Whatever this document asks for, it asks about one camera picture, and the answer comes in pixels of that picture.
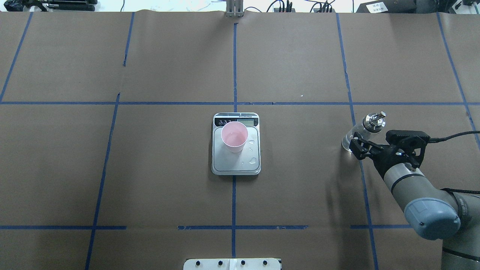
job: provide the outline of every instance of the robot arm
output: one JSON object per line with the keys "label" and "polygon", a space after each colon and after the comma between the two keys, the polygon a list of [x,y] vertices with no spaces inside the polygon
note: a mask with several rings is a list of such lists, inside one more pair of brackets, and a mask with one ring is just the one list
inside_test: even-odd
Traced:
{"label": "robot arm", "polygon": [[480,270],[480,196],[438,190],[419,167],[430,137],[420,131],[391,130],[388,145],[355,134],[350,149],[373,160],[378,173],[415,232],[443,239],[442,270]]}

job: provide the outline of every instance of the white mounting plate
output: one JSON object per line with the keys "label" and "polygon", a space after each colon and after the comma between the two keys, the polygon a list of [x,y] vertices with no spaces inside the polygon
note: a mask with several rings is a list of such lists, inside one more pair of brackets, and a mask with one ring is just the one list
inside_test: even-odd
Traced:
{"label": "white mounting plate", "polygon": [[[221,138],[222,126],[215,125],[219,119],[236,121],[239,119],[255,120],[255,124],[247,125],[248,139],[239,153],[232,153]],[[212,172],[216,175],[257,175],[262,169],[260,156],[260,122],[256,113],[217,113],[214,116],[212,130]]]}
{"label": "white mounting plate", "polygon": [[183,264],[183,270],[282,270],[282,264],[275,258],[189,259]]}

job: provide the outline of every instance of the pink cup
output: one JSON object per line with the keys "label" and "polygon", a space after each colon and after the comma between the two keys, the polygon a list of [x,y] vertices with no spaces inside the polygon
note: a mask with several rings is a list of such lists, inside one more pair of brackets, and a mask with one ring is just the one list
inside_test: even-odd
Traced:
{"label": "pink cup", "polygon": [[222,141],[230,152],[238,153],[243,150],[243,146],[248,139],[247,127],[237,121],[228,122],[222,128],[220,134]]}

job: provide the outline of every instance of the black plastic bag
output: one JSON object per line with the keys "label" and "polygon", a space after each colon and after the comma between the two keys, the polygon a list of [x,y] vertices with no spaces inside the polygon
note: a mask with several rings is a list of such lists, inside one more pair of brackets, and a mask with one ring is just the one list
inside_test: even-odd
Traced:
{"label": "black plastic bag", "polygon": [[22,0],[8,0],[5,1],[3,6],[7,9],[7,11],[24,11]]}

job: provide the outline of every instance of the white bracket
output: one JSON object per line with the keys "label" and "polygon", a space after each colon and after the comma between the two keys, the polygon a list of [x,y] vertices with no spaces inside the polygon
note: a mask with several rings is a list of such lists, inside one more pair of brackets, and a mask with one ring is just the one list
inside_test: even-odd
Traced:
{"label": "white bracket", "polygon": [[227,0],[226,17],[243,17],[243,0]]}
{"label": "white bracket", "polygon": [[282,270],[282,264],[275,258],[189,259],[183,270]]}

